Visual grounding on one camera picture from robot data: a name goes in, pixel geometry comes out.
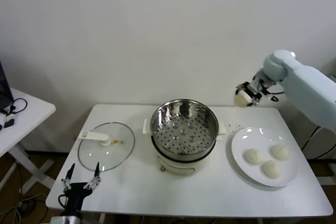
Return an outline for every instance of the black cable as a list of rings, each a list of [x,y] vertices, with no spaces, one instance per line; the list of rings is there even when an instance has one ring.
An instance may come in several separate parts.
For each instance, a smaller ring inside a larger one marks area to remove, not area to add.
[[[315,130],[310,134],[310,137],[308,138],[308,140],[305,142],[304,146],[301,148],[301,150],[303,151],[304,148],[306,148],[307,144],[309,143],[309,141],[311,140],[311,138],[314,136],[315,132],[321,128],[320,126],[317,126],[315,128]]]
[[[318,159],[318,158],[320,158],[320,157],[322,157],[322,156],[324,156],[324,155],[327,155],[329,152],[331,152],[333,149],[335,149],[335,147],[336,147],[336,144],[334,144],[334,146],[331,147],[331,149],[328,150],[327,152],[325,152],[325,153],[321,154],[320,156],[315,157],[315,158],[313,158],[313,159]]]
[[[6,219],[6,217],[7,217],[13,210],[15,210],[15,208],[11,209],[10,211],[8,211],[8,212],[5,214],[5,216],[2,218],[0,224],[3,224],[3,223],[4,223],[4,220]]]
[[[16,167],[19,170],[19,174],[20,174],[20,186],[21,186],[21,190],[20,190],[19,201],[21,201],[22,200],[22,188],[23,188],[23,179],[22,179],[21,167],[20,167],[20,165],[18,164],[18,162],[16,161],[15,158],[13,158],[13,160],[14,160],[14,162],[16,164]]]
[[[41,218],[41,220],[38,223],[41,223],[47,217],[48,211],[49,211],[49,208],[46,206],[46,211],[45,211],[43,217]]]
[[[271,93],[265,88],[264,84],[262,83],[262,80],[260,80],[259,83],[260,83],[261,87],[264,89],[264,91],[267,92],[268,94],[284,94],[285,93],[284,91],[283,92]]]
[[[66,197],[65,194],[61,194],[60,196],[58,196],[58,203],[63,207],[65,208],[65,205],[62,203],[61,201],[61,197]]]
[[[16,101],[19,101],[19,100],[24,101],[24,102],[26,103],[26,105],[24,106],[23,109],[21,109],[21,110],[19,110],[19,111],[13,111],[13,110],[16,109],[16,107],[14,106],[14,103],[15,103]],[[24,111],[24,110],[27,108],[27,106],[28,106],[28,102],[27,102],[26,99],[24,99],[24,98],[16,98],[16,99],[13,101],[12,106],[10,106],[10,107],[11,107],[11,112],[12,112],[13,114],[20,113],[20,112]]]

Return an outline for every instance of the power cord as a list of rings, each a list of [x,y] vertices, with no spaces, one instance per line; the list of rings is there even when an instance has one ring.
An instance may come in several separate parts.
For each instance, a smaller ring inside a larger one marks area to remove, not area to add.
[[[14,110],[16,109],[16,107],[14,106],[15,102],[20,101],[20,100],[25,102],[25,106],[23,107],[23,109],[21,109],[21,110],[19,110],[19,111],[14,111]],[[13,107],[13,109],[11,109],[11,113],[12,113],[12,114],[18,114],[18,113],[24,111],[24,110],[27,108],[27,106],[28,106],[28,102],[27,102],[26,99],[24,99],[24,98],[16,98],[16,99],[13,101],[12,106],[10,106],[10,107]]]
[[[331,147],[331,149],[328,150],[327,152],[325,152],[325,153],[321,154],[320,156],[315,157],[315,158],[313,158],[313,159],[318,159],[318,158],[321,158],[322,156],[327,155],[327,154],[330,153],[333,149],[335,149],[335,147],[336,147],[336,144],[334,144],[334,145]]]
[[[284,91],[283,92],[271,93],[265,88],[264,82],[262,80],[260,80],[259,83],[260,83],[261,87],[264,89],[264,91],[267,92],[268,94],[284,94],[285,93]]]
[[[306,146],[307,146],[307,144],[309,143],[309,141],[310,141],[310,140],[311,140],[317,133],[319,133],[322,129],[323,129],[323,128],[320,127],[320,126],[317,126],[317,127],[315,128],[315,130],[311,133],[310,137],[306,140],[304,146],[301,148],[302,151],[303,151],[304,148],[306,148]],[[330,153],[333,149],[335,149],[335,147],[336,147],[336,144],[334,144],[328,151],[326,151],[326,152],[324,152],[323,154],[321,154],[321,155],[319,155],[319,156],[313,158],[313,160],[314,160],[314,159],[319,159],[319,158],[321,158],[321,157],[327,155],[327,154]]]
[[[13,210],[15,210],[14,216],[13,216],[13,224],[15,224],[15,220],[17,220],[17,223],[20,224],[21,221],[22,221],[22,218],[30,215],[34,211],[38,202],[42,202],[43,204],[45,204],[43,200],[36,199],[38,196],[43,195],[45,198],[47,198],[47,195],[45,195],[44,193],[40,193],[40,194],[37,194],[37,195],[34,195],[34,196],[27,197],[27,198],[23,199],[23,195],[22,195],[23,178],[22,178],[22,173],[21,173],[21,167],[15,159],[14,159],[14,162],[15,162],[15,164],[16,164],[18,170],[19,170],[19,174],[20,174],[21,190],[20,190],[19,201],[15,205],[9,207],[7,210],[0,213],[0,215],[5,214],[5,216],[2,218],[0,224],[4,223],[6,217]],[[38,223],[41,223],[46,218],[47,214],[48,214],[48,208],[46,206],[46,211],[45,211],[43,217],[41,218],[41,220]]]
[[[320,130],[323,129],[320,126],[317,126],[315,128],[315,130],[310,134],[310,137],[306,140],[304,146],[301,148],[301,150],[303,151],[304,148],[306,148],[307,144],[309,143],[309,141],[317,134],[320,132]]]

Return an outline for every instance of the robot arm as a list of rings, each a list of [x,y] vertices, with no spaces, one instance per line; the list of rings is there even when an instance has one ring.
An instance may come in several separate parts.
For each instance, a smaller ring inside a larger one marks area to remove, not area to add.
[[[286,50],[269,55],[252,82],[237,87],[236,105],[257,105],[263,95],[276,101],[267,89],[277,83],[283,87],[290,101],[313,123],[336,131],[336,83],[319,70],[302,65],[293,52]]]

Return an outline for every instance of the dough ball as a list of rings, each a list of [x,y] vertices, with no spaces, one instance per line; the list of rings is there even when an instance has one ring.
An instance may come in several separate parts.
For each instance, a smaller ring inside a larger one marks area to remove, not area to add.
[[[282,175],[281,166],[277,162],[269,160],[264,162],[261,167],[265,175],[270,178],[277,179]]]
[[[277,160],[285,161],[289,159],[289,148],[283,144],[275,145],[271,148],[273,157]]]
[[[245,160],[252,165],[260,165],[264,161],[264,157],[257,149],[249,149],[245,152]]]

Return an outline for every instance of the white table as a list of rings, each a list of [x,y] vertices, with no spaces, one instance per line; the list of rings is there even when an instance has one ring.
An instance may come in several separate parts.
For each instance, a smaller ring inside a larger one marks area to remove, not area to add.
[[[274,108],[211,108],[226,124],[228,134],[216,143],[209,161],[199,173],[177,176],[161,172],[156,153],[142,134],[144,119],[150,119],[157,106],[96,105],[83,130],[92,130],[104,122],[122,122],[135,133],[133,153],[119,167],[101,173],[101,183],[84,200],[82,210],[129,215],[193,217],[307,217],[328,216],[333,209],[304,155]],[[296,179],[284,188],[257,184],[239,170],[230,153],[233,132],[239,127],[266,127],[287,139],[292,155],[298,158]],[[61,209],[57,197],[62,194],[61,179],[73,163],[72,182],[86,182],[93,172],[78,161],[77,139],[52,187],[46,205]]]
[[[56,108],[51,103],[42,101],[16,89],[11,88],[11,91],[14,99],[24,98],[28,102],[28,106],[24,111],[15,116],[15,124],[13,126],[0,131],[0,156],[9,152],[33,174],[33,177],[23,185],[22,194],[26,194],[36,182],[40,182],[46,187],[51,188],[54,184],[54,180],[45,175],[44,172],[53,165],[54,161],[51,159],[47,160],[39,169],[28,159],[28,155],[19,145],[17,145],[17,143],[53,114]],[[17,110],[20,109],[19,103],[24,104],[21,101],[18,101]],[[14,163],[0,182],[0,189],[9,179],[15,167],[16,165]]]

